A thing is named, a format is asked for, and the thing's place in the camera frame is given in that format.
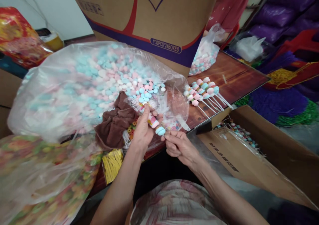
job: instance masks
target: person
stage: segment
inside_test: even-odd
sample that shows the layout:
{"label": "person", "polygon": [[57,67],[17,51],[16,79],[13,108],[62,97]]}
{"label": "person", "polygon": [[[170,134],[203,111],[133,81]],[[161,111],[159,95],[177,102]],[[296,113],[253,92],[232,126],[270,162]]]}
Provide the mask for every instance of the person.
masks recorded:
{"label": "person", "polygon": [[[147,122],[149,113],[146,104],[119,173],[98,206],[91,225],[125,223],[141,163],[154,135]],[[138,199],[130,224],[268,224],[218,176],[185,133],[167,131],[162,140],[166,142],[167,154],[188,166],[204,187],[186,180],[164,182]]]}

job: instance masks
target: candy stick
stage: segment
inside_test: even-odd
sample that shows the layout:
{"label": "candy stick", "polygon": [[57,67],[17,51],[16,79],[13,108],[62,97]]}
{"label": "candy stick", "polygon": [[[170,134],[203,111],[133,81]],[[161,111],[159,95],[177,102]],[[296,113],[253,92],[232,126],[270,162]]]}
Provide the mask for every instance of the candy stick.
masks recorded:
{"label": "candy stick", "polygon": [[[144,101],[143,103],[139,103],[140,110],[144,109],[144,104],[147,104],[147,102]],[[159,121],[154,117],[154,115],[152,115],[152,113],[149,114],[147,122],[155,130],[157,135],[162,136],[165,134],[166,130],[159,124]]]}
{"label": "candy stick", "polygon": [[204,81],[202,81],[201,79],[198,79],[196,82],[197,82],[197,84],[199,85],[199,87],[201,87],[202,89],[204,89],[204,90],[207,90],[208,88],[215,88],[215,86],[216,86],[216,84],[214,83],[214,82],[210,82],[209,80],[209,78],[208,77],[206,77],[205,79],[204,79],[206,82],[204,82]]}
{"label": "candy stick", "polygon": [[[191,94],[189,94],[188,90],[184,91],[184,95],[187,97],[189,102],[192,102],[192,105],[198,106],[199,102],[195,100]],[[210,119],[209,116],[202,110],[201,107],[198,106],[198,108],[200,108],[200,110],[207,116],[207,118]]]}
{"label": "candy stick", "polygon": [[195,100],[199,100],[199,101],[203,102],[208,108],[210,108],[210,109],[216,114],[216,112],[215,112],[208,104],[206,104],[205,101],[203,101],[203,100],[204,100],[204,97],[201,96],[200,94],[196,93],[196,90],[192,89],[192,88],[189,87],[189,86],[187,87],[187,90],[189,91],[189,94],[190,94],[190,95],[193,95],[193,96],[194,96],[194,99],[195,99]]}
{"label": "candy stick", "polygon": [[204,83],[208,83],[208,87],[210,88],[214,88],[214,93],[218,96],[218,98],[222,101],[225,102],[231,109],[233,109],[233,107],[231,106],[231,104],[228,103],[228,101],[219,93],[219,87],[216,86],[216,84],[214,82],[210,82],[209,77],[205,77],[203,80]]}
{"label": "candy stick", "polygon": [[[197,80],[197,82],[199,82],[199,83],[201,83],[202,85],[203,85],[203,81],[202,80]],[[203,88],[199,88],[199,85],[197,84],[197,82],[193,82],[192,83],[192,85],[193,85],[193,88],[197,88],[198,90],[203,90],[203,91],[205,91]],[[215,101],[216,101],[216,103],[218,104],[216,104],[214,101],[212,101],[211,99],[209,99],[208,98],[208,100],[210,100],[211,102],[213,102],[218,108],[220,108],[222,111],[224,111],[224,108],[217,102],[217,100],[213,97],[215,94],[214,94],[214,89],[213,88],[208,88],[208,85],[204,85],[203,87],[205,87],[205,89],[206,89],[206,92],[208,93],[208,94],[210,94],[210,97],[212,97]]]}

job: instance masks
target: cardboard box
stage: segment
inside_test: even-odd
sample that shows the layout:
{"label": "cardboard box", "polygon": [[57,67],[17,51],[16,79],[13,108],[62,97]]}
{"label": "cardboard box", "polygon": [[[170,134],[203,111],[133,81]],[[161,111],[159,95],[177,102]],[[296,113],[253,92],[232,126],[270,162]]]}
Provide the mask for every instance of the cardboard box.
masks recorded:
{"label": "cardboard box", "polygon": [[7,119],[22,79],[0,69],[0,139],[11,135]]}
{"label": "cardboard box", "polygon": [[198,135],[226,169],[278,197],[318,210],[319,156],[249,106],[233,110],[230,117],[251,133],[266,158],[246,147],[229,129]]}
{"label": "cardboard box", "polygon": [[152,53],[188,76],[215,0],[76,0],[94,34]]}

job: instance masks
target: white plastic bag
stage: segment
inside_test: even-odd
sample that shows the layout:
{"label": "white plastic bag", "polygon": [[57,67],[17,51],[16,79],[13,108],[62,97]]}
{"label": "white plastic bag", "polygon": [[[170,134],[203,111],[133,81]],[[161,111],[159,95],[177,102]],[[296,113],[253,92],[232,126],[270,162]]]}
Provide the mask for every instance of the white plastic bag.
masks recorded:
{"label": "white plastic bag", "polygon": [[214,44],[214,42],[223,40],[224,34],[225,30],[221,28],[220,24],[215,24],[210,28],[207,36],[203,37],[200,41],[192,67],[188,74],[189,76],[197,75],[209,69],[212,64],[215,63],[219,52],[219,46]]}
{"label": "white plastic bag", "polygon": [[256,36],[241,39],[236,44],[236,54],[245,61],[252,62],[263,53],[262,42],[265,39],[266,37],[258,40]]}
{"label": "white plastic bag", "polygon": [[[14,134],[37,135],[52,143],[75,132],[85,134],[102,122],[103,112],[114,109],[119,91],[135,95],[147,78],[173,89],[168,106],[174,116],[186,121],[184,76],[149,53],[105,41],[67,46],[29,71],[14,100],[8,126]],[[176,98],[183,99],[178,107]]]}

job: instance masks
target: hand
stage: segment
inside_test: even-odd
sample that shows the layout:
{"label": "hand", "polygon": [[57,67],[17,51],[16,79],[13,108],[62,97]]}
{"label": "hand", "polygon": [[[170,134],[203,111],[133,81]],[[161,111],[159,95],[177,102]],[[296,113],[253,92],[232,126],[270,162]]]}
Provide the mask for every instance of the hand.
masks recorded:
{"label": "hand", "polygon": [[144,112],[137,120],[137,125],[134,132],[133,140],[130,145],[130,147],[137,146],[141,148],[144,154],[146,153],[146,150],[150,142],[152,141],[152,138],[155,133],[155,130],[152,129],[147,122],[147,120],[149,119],[150,112],[152,112],[152,114],[156,117],[159,123],[163,121],[162,114],[158,114],[153,108],[149,107],[148,104],[145,104]]}
{"label": "hand", "polygon": [[201,158],[198,150],[189,141],[184,132],[167,131],[165,134],[166,152],[177,157],[184,165],[192,168]]}

